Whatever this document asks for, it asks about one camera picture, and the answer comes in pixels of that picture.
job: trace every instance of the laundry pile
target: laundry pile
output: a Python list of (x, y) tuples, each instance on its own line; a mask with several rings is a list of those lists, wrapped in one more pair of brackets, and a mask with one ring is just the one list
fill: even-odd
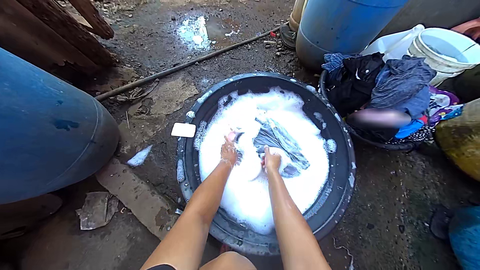
[[(382, 53), (369, 55), (325, 54), (328, 71), (326, 94), (340, 116), (360, 137), (382, 144), (426, 140), (440, 120), (461, 114), (458, 98), (429, 85), (436, 71), (424, 58), (404, 55), (383, 61)], [(398, 128), (359, 127), (348, 116), (362, 109), (395, 109), (411, 122)]]

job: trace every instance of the dark basin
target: dark basin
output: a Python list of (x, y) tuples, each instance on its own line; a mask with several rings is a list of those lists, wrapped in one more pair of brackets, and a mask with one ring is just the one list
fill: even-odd
[[(336, 116), (336, 111), (312, 86), (296, 79), (274, 73), (249, 73), (223, 80), (209, 89), (192, 107), (195, 118), (186, 118), (186, 123), (210, 122), (218, 108), (218, 100), (230, 92), (238, 90), (239, 95), (248, 90), (254, 93), (266, 93), (270, 87), (279, 86), (301, 96), (305, 105), (303, 111), (322, 131), (325, 139), (334, 139), (337, 145), (335, 153), (329, 154), (330, 167), (328, 179), (315, 203), (303, 214), (317, 239), (327, 235), (340, 221), (350, 202), (355, 181), (355, 155), (345, 123)], [(314, 116), (322, 115), (327, 128)], [(194, 138), (181, 137), (177, 148), (177, 180), (183, 196), (188, 202), (194, 190), (201, 183), (198, 166), (198, 151), (193, 147)], [(228, 244), (237, 251), (257, 255), (279, 254), (275, 232), (269, 235), (255, 233), (235, 222), (220, 208), (214, 217), (210, 234), (219, 241)]]

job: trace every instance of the white soap bar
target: white soap bar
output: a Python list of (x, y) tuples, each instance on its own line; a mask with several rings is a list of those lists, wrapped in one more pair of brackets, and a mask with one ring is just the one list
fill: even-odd
[(172, 136), (193, 138), (196, 126), (188, 123), (175, 123), (172, 128)]

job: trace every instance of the water puddle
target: water puddle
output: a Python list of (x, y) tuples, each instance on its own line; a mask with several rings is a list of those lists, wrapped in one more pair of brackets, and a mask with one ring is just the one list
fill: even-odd
[(177, 29), (180, 39), (191, 49), (222, 48), (235, 43), (240, 24), (231, 19), (195, 16), (184, 20)]

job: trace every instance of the concrete ground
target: concrete ground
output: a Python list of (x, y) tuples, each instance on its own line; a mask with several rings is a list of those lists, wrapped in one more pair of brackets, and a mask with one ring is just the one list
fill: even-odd
[[(115, 29), (115, 37), (103, 42), (120, 63), (80, 87), (92, 94), (105, 92), (268, 31), (288, 19), (293, 3), (97, 2)], [(302, 69), (294, 52), (281, 51), (276, 56), (276, 46), (265, 46), (264, 40), (277, 39), (260, 39), (170, 75), (136, 104), (120, 98), (104, 101), (122, 133), (117, 158), (126, 162), (153, 145), (144, 165), (133, 171), (184, 207), (176, 180), (177, 139), (170, 131), (175, 122), (184, 121), (203, 92), (225, 78), (253, 71), (275, 71), (318, 84), (317, 77)], [(430, 218), (440, 204), (449, 208), (470, 205), (480, 184), (452, 165), (435, 144), (411, 153), (385, 152), (356, 140), (354, 145), (357, 176), (352, 201), (342, 221), (320, 241), (332, 269), (348, 269), (352, 259), (355, 269), (460, 269), (449, 244), (430, 234)], [(91, 177), (59, 191), (65, 204), (58, 213), (26, 235), (0, 242), (3, 260), (23, 270), (140, 268), (159, 240), (128, 209), (116, 213), (105, 227), (80, 231), (75, 210), (81, 208), (86, 192), (98, 190), (103, 188)], [(203, 262), (217, 256), (220, 246), (209, 238)], [(251, 259), (258, 269), (281, 268), (278, 257)]]

